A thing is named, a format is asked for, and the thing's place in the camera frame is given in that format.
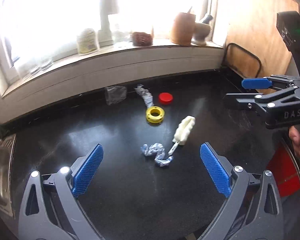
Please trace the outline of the person's right hand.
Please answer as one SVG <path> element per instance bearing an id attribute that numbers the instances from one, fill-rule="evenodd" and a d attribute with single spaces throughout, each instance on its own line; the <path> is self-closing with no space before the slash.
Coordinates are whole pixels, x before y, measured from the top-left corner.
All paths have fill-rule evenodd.
<path id="1" fill-rule="evenodd" d="M 295 155 L 300 158 L 300 132 L 295 126 L 289 128 L 289 138 L 292 141 Z"/>

